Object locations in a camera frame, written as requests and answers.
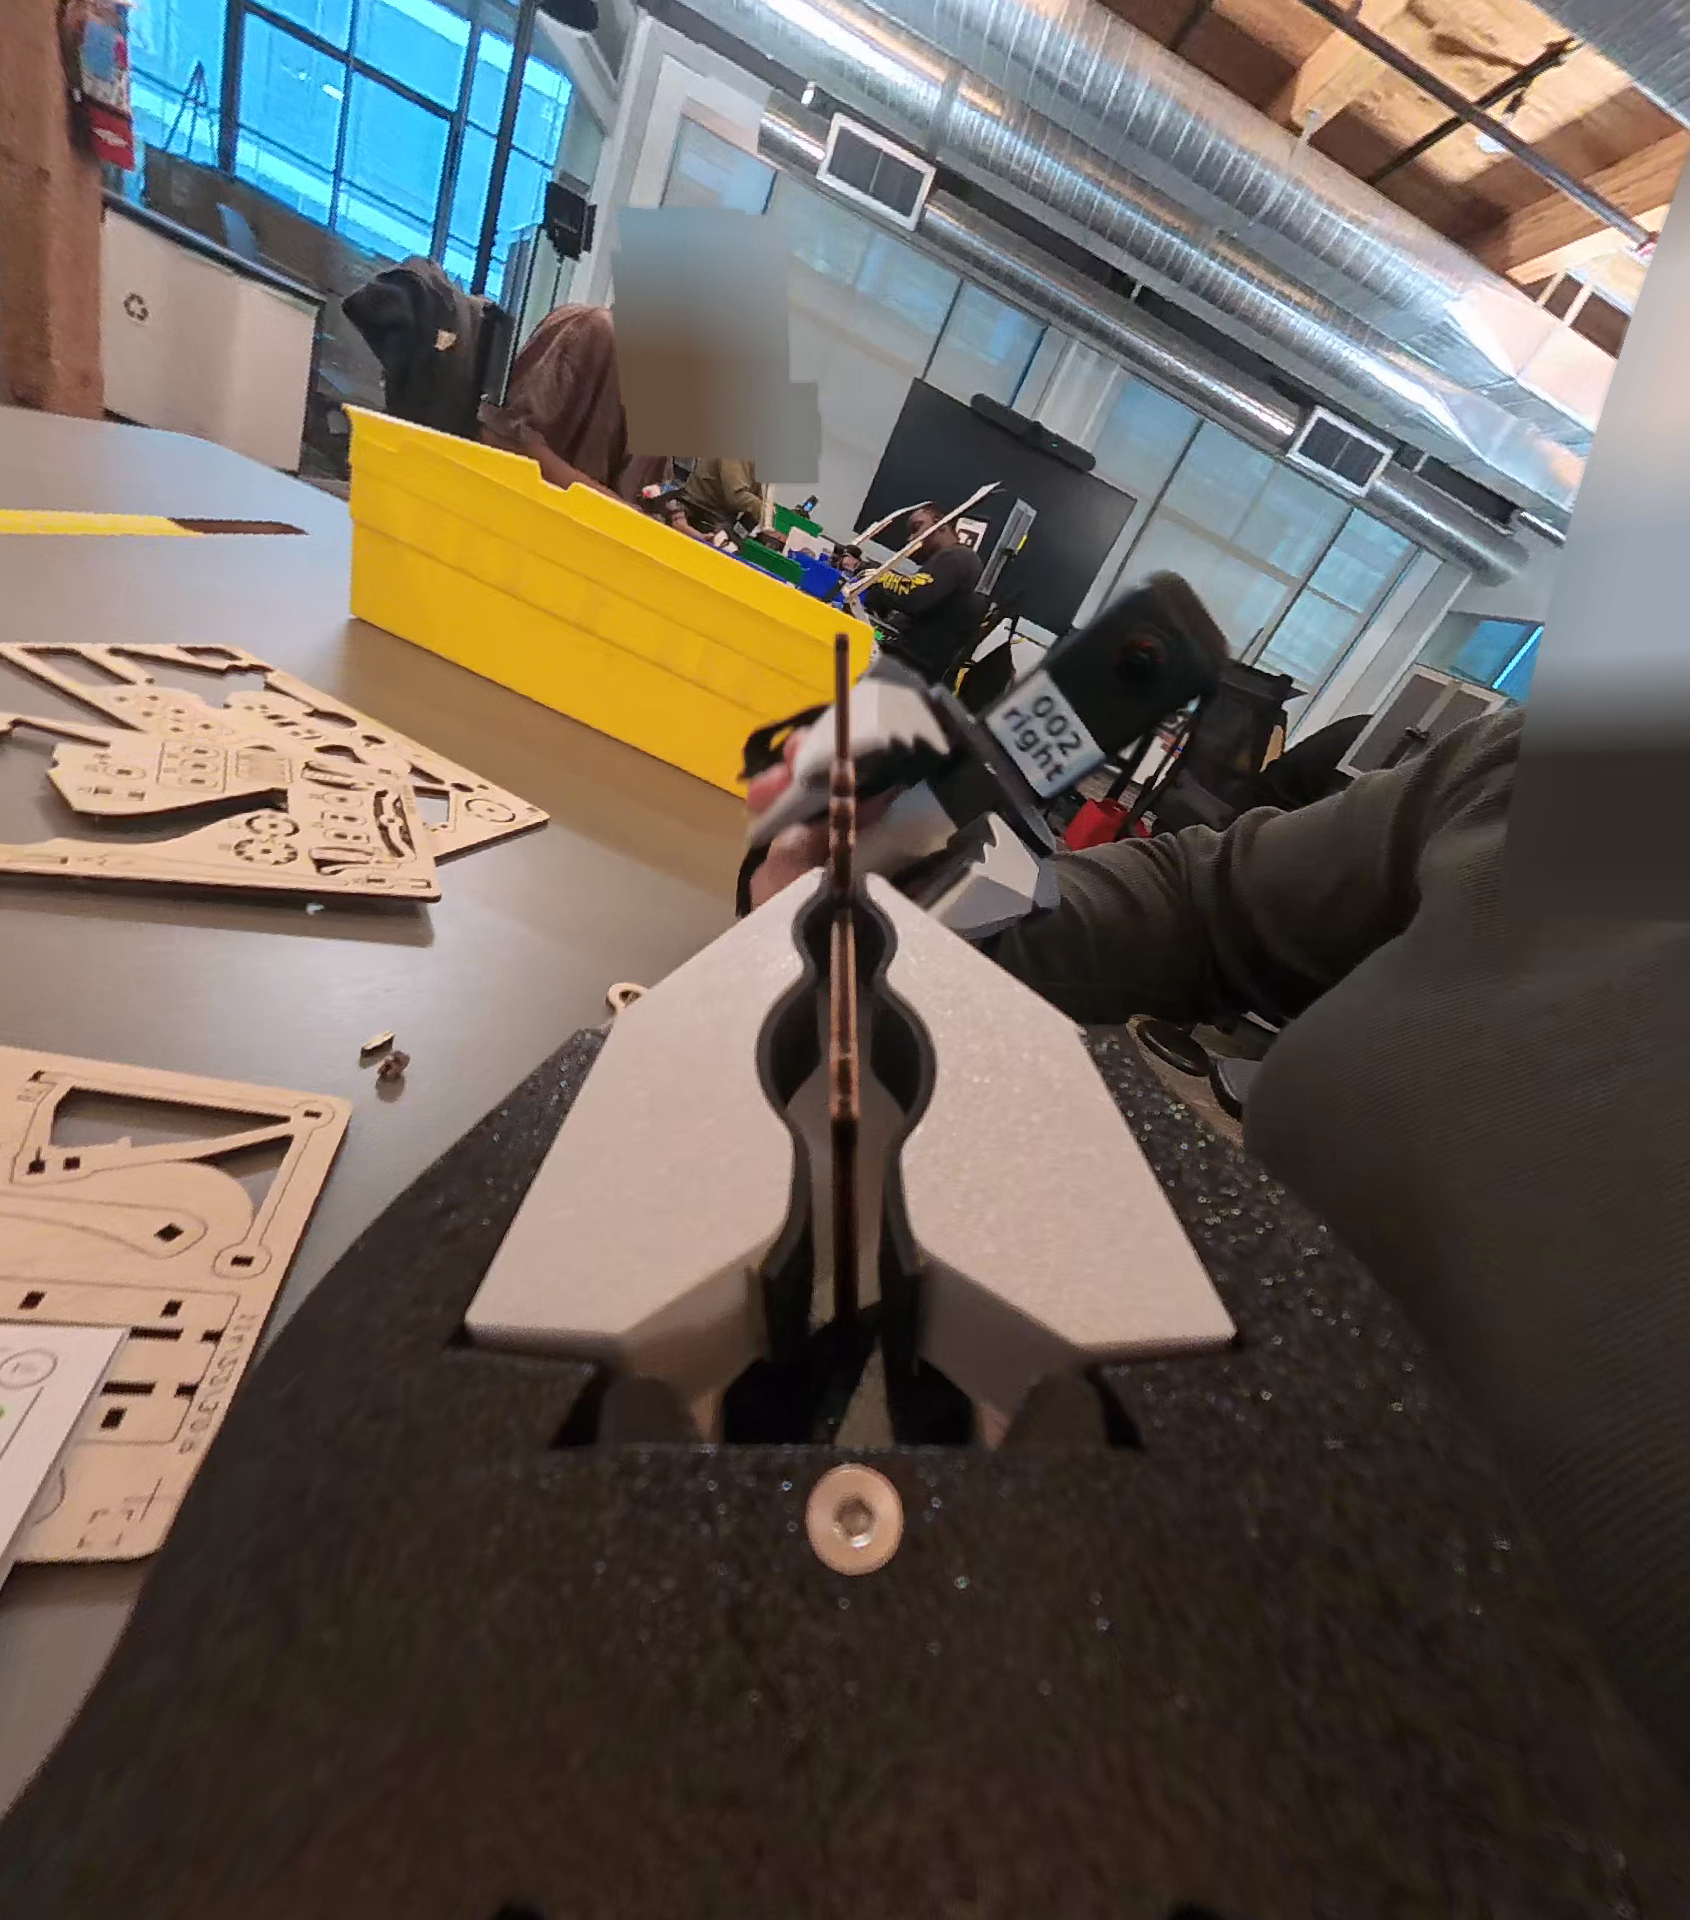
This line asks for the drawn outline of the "black wall screen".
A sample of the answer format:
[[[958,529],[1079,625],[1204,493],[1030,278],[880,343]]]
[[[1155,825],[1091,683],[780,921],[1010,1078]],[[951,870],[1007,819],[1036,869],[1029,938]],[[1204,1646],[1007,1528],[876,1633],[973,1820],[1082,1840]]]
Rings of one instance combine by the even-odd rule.
[[[1074,625],[1138,507],[1080,445],[988,397],[915,380],[855,530],[892,546],[926,501],[977,530],[978,589],[1051,637]]]

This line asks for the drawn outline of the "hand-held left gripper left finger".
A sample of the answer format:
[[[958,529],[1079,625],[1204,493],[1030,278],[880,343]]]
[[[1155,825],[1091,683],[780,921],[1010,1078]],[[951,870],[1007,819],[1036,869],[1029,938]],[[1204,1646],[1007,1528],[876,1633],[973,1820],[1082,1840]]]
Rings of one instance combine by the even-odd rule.
[[[804,877],[620,1012],[500,1240],[469,1337],[657,1380],[697,1436],[797,1351],[831,1257],[823,962]]]

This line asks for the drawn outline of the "laser-cut wooden parts sheet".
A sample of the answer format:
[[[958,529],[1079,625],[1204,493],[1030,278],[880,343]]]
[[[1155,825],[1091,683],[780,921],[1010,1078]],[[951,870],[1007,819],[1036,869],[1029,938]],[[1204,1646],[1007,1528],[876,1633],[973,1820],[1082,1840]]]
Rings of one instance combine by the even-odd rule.
[[[164,1546],[348,1122],[328,1094],[0,1046],[0,1328],[121,1332],[23,1564]]]
[[[0,842],[0,878],[296,901],[443,897],[424,815],[400,775],[204,708],[147,731],[0,711],[0,742],[23,729],[55,738],[52,790],[106,831]]]
[[[434,901],[443,859],[549,815],[256,655],[227,645],[0,642],[0,663],[98,715],[57,749],[66,807],[202,826],[289,887]]]

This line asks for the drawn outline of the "yellow plastic bin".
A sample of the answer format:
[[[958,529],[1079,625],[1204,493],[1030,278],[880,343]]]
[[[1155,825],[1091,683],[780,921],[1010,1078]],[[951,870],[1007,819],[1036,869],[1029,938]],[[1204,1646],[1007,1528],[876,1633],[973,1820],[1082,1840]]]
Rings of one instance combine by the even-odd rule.
[[[735,795],[747,740],[835,693],[869,625],[527,456],[348,406],[350,611]]]

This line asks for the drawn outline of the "wooden support post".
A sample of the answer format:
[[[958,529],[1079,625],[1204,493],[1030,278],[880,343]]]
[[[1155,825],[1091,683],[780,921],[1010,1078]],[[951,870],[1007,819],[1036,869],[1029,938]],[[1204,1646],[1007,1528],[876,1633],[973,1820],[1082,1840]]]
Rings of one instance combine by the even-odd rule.
[[[0,2],[0,385],[104,419],[103,175],[75,122],[57,2]]]

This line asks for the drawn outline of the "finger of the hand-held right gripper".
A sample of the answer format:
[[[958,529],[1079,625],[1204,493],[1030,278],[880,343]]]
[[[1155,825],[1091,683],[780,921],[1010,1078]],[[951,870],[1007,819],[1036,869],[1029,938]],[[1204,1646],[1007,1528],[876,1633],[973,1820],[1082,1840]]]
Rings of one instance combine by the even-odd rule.
[[[961,828],[929,875],[929,918],[974,946],[1048,916],[1060,901],[1053,861],[1013,828]]]
[[[819,775],[828,799],[835,712],[832,704],[813,708],[823,719],[804,742],[801,772]],[[926,684],[876,672],[850,691],[850,731],[857,772],[855,870],[898,880],[955,838],[955,819],[933,792],[933,781],[952,769],[955,735]]]

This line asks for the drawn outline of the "wooden model part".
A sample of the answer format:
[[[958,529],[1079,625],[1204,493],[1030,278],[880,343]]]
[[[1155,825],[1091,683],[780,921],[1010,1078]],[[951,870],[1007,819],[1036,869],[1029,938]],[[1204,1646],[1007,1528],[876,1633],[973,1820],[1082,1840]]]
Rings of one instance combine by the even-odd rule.
[[[852,731],[852,645],[832,639],[832,763],[828,775],[828,1127],[832,1188],[832,1321],[859,1318],[859,772]]]

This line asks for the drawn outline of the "silver ventilation duct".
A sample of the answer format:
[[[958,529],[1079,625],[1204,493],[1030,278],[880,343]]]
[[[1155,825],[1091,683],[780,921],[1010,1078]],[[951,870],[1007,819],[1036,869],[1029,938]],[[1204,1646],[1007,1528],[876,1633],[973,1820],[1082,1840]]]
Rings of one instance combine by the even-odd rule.
[[[1494,582],[1561,549],[1593,424],[1530,363],[1596,353],[1408,208],[1100,5],[640,5],[766,84],[762,156],[816,183],[841,122],[937,169],[915,234]]]

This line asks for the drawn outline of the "white recycling cabinet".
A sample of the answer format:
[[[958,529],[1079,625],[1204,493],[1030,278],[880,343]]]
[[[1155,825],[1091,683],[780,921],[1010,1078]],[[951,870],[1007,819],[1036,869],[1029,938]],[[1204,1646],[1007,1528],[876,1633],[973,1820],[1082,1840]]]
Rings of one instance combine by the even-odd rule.
[[[100,234],[109,419],[296,475],[326,300],[118,197]]]

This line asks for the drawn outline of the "person's right hand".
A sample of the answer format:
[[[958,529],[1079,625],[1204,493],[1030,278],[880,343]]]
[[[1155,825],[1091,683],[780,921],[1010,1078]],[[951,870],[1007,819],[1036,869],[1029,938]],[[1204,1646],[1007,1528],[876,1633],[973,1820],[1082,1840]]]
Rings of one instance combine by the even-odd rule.
[[[744,745],[747,846],[736,870],[736,918],[748,918],[826,861],[831,801],[819,775],[802,772],[819,719],[819,708],[802,711]]]

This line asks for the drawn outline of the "black jacket on chair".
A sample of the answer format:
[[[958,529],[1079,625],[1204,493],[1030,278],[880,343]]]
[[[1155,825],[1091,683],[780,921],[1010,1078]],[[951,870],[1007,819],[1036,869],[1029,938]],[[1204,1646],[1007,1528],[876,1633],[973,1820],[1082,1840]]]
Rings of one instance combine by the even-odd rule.
[[[500,302],[414,255],[347,294],[340,312],[379,363],[389,417],[479,441],[517,338]]]

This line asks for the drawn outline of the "red fire extinguisher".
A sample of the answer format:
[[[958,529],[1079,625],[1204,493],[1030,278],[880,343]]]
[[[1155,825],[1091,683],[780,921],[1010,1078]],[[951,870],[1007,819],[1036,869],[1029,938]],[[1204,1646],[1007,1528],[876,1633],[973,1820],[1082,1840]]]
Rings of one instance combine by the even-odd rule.
[[[63,2],[58,36],[75,144],[130,175],[138,162],[130,5]]]

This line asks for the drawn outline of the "person's right forearm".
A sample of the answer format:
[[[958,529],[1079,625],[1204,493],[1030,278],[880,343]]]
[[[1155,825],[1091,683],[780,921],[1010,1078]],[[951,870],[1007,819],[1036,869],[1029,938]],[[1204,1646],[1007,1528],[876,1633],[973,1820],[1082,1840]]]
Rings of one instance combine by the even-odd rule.
[[[1523,735],[1501,708],[1309,807],[1073,853],[1057,907],[978,950],[1080,1026],[1286,1025],[1407,932],[1437,854],[1502,825]]]

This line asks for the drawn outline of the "person's dark clothing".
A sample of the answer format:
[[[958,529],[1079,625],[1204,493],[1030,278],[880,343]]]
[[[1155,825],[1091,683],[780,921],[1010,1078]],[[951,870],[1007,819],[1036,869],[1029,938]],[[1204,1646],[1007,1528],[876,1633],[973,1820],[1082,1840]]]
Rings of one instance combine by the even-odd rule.
[[[1408,1309],[1690,1787],[1690,924],[1255,913],[1262,1163]]]

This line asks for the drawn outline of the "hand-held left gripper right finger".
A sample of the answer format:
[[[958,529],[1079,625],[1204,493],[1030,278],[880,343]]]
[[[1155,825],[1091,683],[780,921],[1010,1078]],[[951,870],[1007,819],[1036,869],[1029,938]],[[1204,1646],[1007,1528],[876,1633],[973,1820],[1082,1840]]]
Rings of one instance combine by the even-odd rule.
[[[1051,1382],[1230,1349],[1234,1316],[1082,1031],[888,880],[866,902],[909,1354],[998,1444]]]

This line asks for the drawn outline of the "white air vent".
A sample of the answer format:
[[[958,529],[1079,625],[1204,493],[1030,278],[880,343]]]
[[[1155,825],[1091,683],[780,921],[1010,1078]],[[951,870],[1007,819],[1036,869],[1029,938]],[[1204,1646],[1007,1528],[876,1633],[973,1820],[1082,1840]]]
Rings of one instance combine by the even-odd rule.
[[[1393,467],[1396,445],[1314,404],[1300,419],[1284,458],[1348,498],[1369,498]]]
[[[816,181],[879,221],[917,232],[937,187],[937,167],[876,128],[835,113]]]

